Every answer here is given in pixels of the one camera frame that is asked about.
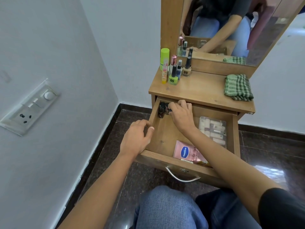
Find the black sleeve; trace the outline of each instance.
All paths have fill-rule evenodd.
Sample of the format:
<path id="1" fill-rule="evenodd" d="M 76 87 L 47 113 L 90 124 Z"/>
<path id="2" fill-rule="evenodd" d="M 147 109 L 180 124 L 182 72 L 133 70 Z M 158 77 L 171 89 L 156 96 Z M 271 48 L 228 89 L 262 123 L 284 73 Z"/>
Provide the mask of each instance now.
<path id="1" fill-rule="evenodd" d="M 236 0 L 231 11 L 231 15 L 239 15 L 242 18 L 248 12 L 252 0 Z"/>
<path id="2" fill-rule="evenodd" d="M 283 189 L 269 189 L 258 204 L 258 217 L 262 229 L 304 228 L 305 204 Z"/>

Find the switch board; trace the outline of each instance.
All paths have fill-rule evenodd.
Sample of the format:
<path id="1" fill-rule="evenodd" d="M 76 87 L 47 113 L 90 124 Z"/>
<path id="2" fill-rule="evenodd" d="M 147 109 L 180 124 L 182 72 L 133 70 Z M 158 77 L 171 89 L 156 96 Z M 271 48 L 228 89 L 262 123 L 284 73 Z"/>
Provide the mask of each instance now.
<path id="1" fill-rule="evenodd" d="M 23 136 L 58 96 L 46 79 L 0 120 L 0 126 Z"/>

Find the black shirt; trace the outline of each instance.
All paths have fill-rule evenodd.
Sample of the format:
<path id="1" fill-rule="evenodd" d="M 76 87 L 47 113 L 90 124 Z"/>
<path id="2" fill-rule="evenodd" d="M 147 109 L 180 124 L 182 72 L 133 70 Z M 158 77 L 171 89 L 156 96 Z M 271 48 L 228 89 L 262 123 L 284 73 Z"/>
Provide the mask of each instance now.
<path id="1" fill-rule="evenodd" d="M 262 229 L 305 228 L 305 204 L 283 189 L 269 189 L 258 204 L 258 217 Z"/>
<path id="2" fill-rule="evenodd" d="M 227 20 L 231 15 L 246 15 L 252 0 L 200 0 L 202 10 L 199 16 L 204 18 L 215 18 L 219 21 Z"/>

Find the vaseline packet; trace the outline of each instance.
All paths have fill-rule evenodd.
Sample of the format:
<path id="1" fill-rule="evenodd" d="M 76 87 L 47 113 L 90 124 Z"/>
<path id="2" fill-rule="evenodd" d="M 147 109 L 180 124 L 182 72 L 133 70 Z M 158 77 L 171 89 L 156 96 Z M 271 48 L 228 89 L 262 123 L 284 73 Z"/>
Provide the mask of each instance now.
<path id="1" fill-rule="evenodd" d="M 198 165 L 209 165 L 208 161 L 202 156 L 202 154 L 195 146 L 188 145 L 181 141 L 176 142 L 173 157 L 194 162 L 195 164 Z"/>

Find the vaseline logo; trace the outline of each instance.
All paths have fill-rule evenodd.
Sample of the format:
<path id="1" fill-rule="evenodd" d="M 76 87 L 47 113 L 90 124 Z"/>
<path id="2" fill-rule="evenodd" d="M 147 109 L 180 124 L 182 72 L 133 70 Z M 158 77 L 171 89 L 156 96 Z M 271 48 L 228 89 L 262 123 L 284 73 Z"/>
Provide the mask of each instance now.
<path id="1" fill-rule="evenodd" d="M 186 158 L 189 154 L 189 148 L 184 146 L 182 149 L 181 149 L 181 157 L 182 158 Z"/>

